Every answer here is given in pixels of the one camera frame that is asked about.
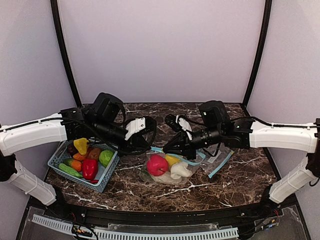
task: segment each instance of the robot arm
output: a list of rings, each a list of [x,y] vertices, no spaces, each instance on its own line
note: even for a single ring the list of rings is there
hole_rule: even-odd
[[[156,134],[156,121],[149,116],[114,123],[122,101],[110,94],[100,93],[93,104],[70,108],[51,116],[0,128],[0,182],[11,183],[44,205],[57,200],[57,189],[29,172],[13,153],[52,142],[79,138],[99,138],[122,155],[138,155],[150,149]],[[147,142],[143,135],[153,131]]]
[[[276,124],[264,122],[256,117],[240,117],[229,119],[221,101],[209,101],[199,106],[205,126],[198,131],[186,131],[178,124],[176,117],[168,115],[165,122],[177,135],[164,147],[165,153],[196,157],[196,150],[210,145],[224,143],[230,148],[283,148],[307,152],[301,163],[280,181],[270,185],[264,191],[261,203],[264,214],[274,209],[289,195],[305,184],[320,177],[320,118],[315,123],[307,124]]]

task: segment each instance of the plastic bag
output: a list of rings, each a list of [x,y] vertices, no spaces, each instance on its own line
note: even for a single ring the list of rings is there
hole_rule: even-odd
[[[206,148],[206,150],[213,155],[216,152],[217,146],[217,144],[212,145]],[[203,150],[201,150],[201,152],[205,155],[205,159],[200,163],[200,167],[209,176],[209,178],[212,178],[213,175],[215,175],[234,154],[234,151],[226,147],[223,143],[220,145],[216,156],[210,156]]]
[[[205,155],[197,151],[194,160],[187,160],[175,154],[165,154],[161,148],[152,147],[146,153],[147,161],[139,176],[144,182],[167,185],[183,185],[200,167]]]

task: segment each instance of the red bell pepper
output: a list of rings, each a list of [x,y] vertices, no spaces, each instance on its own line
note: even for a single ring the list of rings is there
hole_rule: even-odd
[[[86,159],[82,163],[82,176],[85,180],[92,181],[98,173],[98,162],[94,159]]]

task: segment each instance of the blue basket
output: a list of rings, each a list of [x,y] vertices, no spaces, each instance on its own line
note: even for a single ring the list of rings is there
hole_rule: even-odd
[[[68,145],[72,143],[72,141],[65,141],[63,142],[58,149],[55,151],[55,153],[53,154],[53,156],[50,158],[50,160],[48,161],[48,166],[53,168],[53,170],[65,177],[66,179],[69,179],[71,181],[74,181],[77,184],[80,184],[82,186],[85,186],[89,189],[92,189],[94,191],[97,191],[99,193],[102,193],[109,181],[109,179],[111,178],[112,173],[114,172],[118,162],[119,162],[119,156],[118,156],[118,152],[116,151],[110,161],[110,163],[108,164],[107,167],[104,167],[101,165],[100,162],[98,162],[98,173],[95,176],[95,180],[98,180],[98,183],[96,184],[92,184],[89,181],[86,181],[84,178],[77,178],[75,176],[72,176],[64,171],[61,171],[59,169],[59,164],[63,163],[63,161],[65,159],[69,159],[70,155],[67,152],[67,147]],[[103,150],[110,150],[112,152],[114,152],[113,149],[111,149],[110,147],[108,147],[106,144],[95,144],[94,147],[97,148],[101,148]]]

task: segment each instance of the yellow fruit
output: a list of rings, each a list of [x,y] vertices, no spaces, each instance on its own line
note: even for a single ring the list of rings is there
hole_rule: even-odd
[[[165,160],[169,164],[169,170],[171,169],[173,164],[181,162],[181,160],[179,158],[177,158],[175,156],[168,155],[168,154],[165,155]]]

